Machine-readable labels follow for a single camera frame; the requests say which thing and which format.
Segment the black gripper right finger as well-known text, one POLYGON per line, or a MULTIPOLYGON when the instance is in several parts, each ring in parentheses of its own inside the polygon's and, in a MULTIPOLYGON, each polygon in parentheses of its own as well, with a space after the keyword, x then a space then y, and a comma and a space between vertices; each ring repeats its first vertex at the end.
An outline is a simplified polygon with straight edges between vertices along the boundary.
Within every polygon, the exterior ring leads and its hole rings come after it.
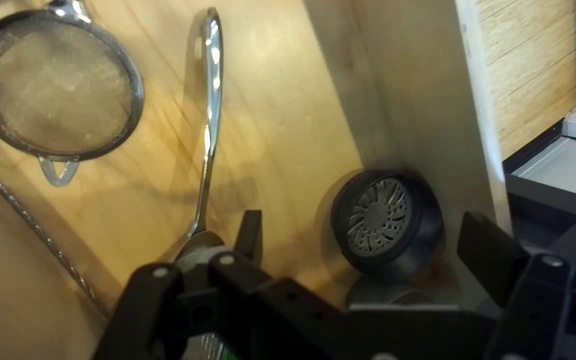
POLYGON ((558 360, 573 267, 554 254, 530 254, 479 211, 466 211, 457 256, 501 308, 486 360, 558 360))

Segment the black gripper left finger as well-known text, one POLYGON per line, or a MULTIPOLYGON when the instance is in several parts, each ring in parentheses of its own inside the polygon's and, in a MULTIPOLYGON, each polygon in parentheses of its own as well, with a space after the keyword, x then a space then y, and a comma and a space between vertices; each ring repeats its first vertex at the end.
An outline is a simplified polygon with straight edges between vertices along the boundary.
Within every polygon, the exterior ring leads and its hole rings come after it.
POLYGON ((140 265, 116 301, 91 360, 179 360, 185 342, 169 323, 169 308, 181 287, 174 263, 140 265))

